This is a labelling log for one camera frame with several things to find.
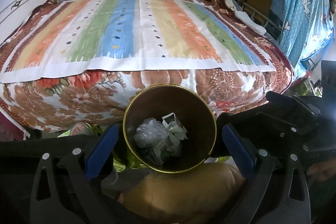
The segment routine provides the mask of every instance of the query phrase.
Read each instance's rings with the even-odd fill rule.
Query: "blue stripe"
[[[134,21],[135,0],[119,0],[100,38],[96,57],[112,58],[134,57]]]
[[[231,37],[232,39],[236,42],[236,44],[246,53],[247,56],[251,57],[253,63],[255,65],[264,65],[260,58],[248,47],[245,45],[244,42],[242,42],[236,35],[223,23],[221,22],[213,13],[208,11],[205,7],[202,7],[200,5],[195,5],[197,9],[201,10],[203,13],[206,15],[210,16],[211,19],[222,29],[224,29]]]

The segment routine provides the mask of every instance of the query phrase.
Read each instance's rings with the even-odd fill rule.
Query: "round bin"
[[[133,136],[145,119],[162,122],[161,117],[171,112],[188,130],[188,140],[182,141],[181,157],[154,165],[141,157]],[[177,85],[152,86],[135,96],[126,109],[123,131],[132,153],[143,164],[165,173],[185,172],[204,162],[212,152],[217,134],[216,121],[207,104],[194,92]]]

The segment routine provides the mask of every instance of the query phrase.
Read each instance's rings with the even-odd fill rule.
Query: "multicolored striped mat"
[[[87,69],[275,71],[270,57],[210,7],[183,0],[74,0],[14,49],[0,82]]]

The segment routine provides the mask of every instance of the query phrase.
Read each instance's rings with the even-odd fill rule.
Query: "green stripe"
[[[197,5],[192,3],[185,3],[185,5],[202,21],[211,32],[211,34],[221,43],[228,51],[236,63],[244,65],[252,65],[251,59],[246,53],[236,44],[232,37],[209,16],[204,14]]]
[[[68,62],[88,61],[97,53],[97,47],[114,8],[119,0],[105,0],[95,13],[91,22],[82,31],[78,42],[68,54]]]

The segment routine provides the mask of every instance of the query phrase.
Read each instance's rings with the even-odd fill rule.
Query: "gold rim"
[[[211,114],[211,116],[212,116],[212,118],[213,118],[213,122],[214,122],[214,124],[215,124],[215,138],[214,138],[213,145],[212,145],[212,147],[211,147],[211,149],[210,149],[210,151],[209,151],[209,154],[208,154],[208,156],[210,156],[210,154],[211,154],[211,152],[212,152],[212,150],[213,150],[213,148],[214,148],[214,146],[215,146],[216,139],[217,139],[217,124],[216,124],[215,116],[212,114],[212,112],[211,112],[209,106],[205,103],[205,101],[204,101],[204,100],[203,100],[197,93],[195,93],[195,92],[193,92],[193,91],[191,91],[191,90],[189,90],[189,89],[187,89],[187,88],[185,88],[185,87],[183,87],[183,86],[179,86],[179,85],[171,85],[171,84],[154,85],[154,86],[151,86],[151,87],[149,87],[149,88],[147,88],[147,89],[141,91],[139,94],[137,94],[136,96],[134,96],[134,98],[131,100],[131,102],[130,102],[129,105],[127,106],[127,108],[126,108],[126,110],[125,110],[125,114],[124,114],[124,119],[123,119],[123,132],[124,132],[124,138],[125,138],[125,141],[126,141],[126,143],[127,143],[128,148],[131,150],[132,154],[133,154],[133,155],[134,155],[134,156],[135,156],[135,157],[136,157],[142,164],[146,165],[147,167],[152,168],[152,169],[154,169],[155,171],[159,171],[159,172],[162,172],[162,173],[169,173],[169,174],[172,174],[172,173],[176,174],[176,173],[187,172],[187,171],[189,171],[189,170],[191,170],[191,169],[194,169],[194,168],[197,167],[198,165],[202,164],[206,159],[203,159],[200,163],[198,163],[198,164],[195,165],[194,167],[191,167],[191,168],[186,169],[186,170],[180,170],[180,171],[165,171],[165,170],[160,170],[160,169],[157,169],[157,168],[155,168],[155,167],[153,167],[153,166],[150,166],[149,164],[145,163],[140,157],[138,157],[138,155],[134,152],[134,150],[132,149],[130,143],[128,142],[128,139],[127,139],[127,136],[126,136],[125,124],[126,124],[126,116],[127,116],[127,112],[128,112],[128,110],[129,110],[129,108],[131,107],[131,105],[133,104],[133,102],[135,101],[135,99],[136,99],[138,96],[140,96],[142,93],[144,93],[144,92],[146,92],[146,91],[148,91],[148,90],[150,90],[150,89],[156,88],[156,87],[158,87],[158,86],[174,86],[174,87],[177,87],[177,88],[186,90],[186,91],[190,92],[191,94],[195,95],[197,98],[199,98],[199,99],[202,101],[202,103],[207,107],[207,109],[209,110],[209,112],[210,112],[210,114]]]

